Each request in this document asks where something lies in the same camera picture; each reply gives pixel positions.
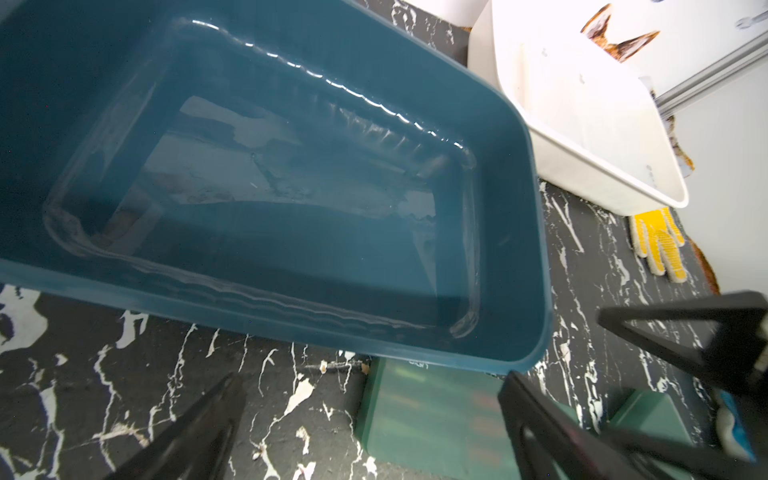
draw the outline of white wall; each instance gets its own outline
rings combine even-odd
[[[675,114],[694,160],[678,211],[722,291],[768,294],[768,61]]]

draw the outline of white plastic tub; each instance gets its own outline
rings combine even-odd
[[[469,35],[468,66],[520,111],[539,176],[619,215],[685,207],[643,83],[578,31],[526,25],[516,3],[488,2]]]

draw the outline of plastic tub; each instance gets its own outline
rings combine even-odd
[[[541,357],[528,130],[474,75],[341,1],[38,3],[0,36],[0,280],[465,369]]]
[[[651,96],[631,69],[574,32],[529,25],[516,2],[488,2],[468,66],[507,95],[531,131],[541,178],[619,215],[688,204]]]

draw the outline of yellow glove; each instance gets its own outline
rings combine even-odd
[[[647,258],[654,275],[667,273],[675,283],[686,280],[687,274],[677,249],[685,244],[685,239],[675,225],[669,207],[633,215],[629,226],[634,252],[639,257]]]

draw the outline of brown stain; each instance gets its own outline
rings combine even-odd
[[[612,5],[609,3],[601,8],[598,13],[589,19],[581,33],[587,35],[598,47],[605,50],[611,57],[619,62],[626,61],[632,55],[638,53],[645,45],[648,45],[659,35],[659,31],[652,31],[645,35],[626,40],[621,43],[610,43],[605,37],[608,30],[608,22],[611,20]]]

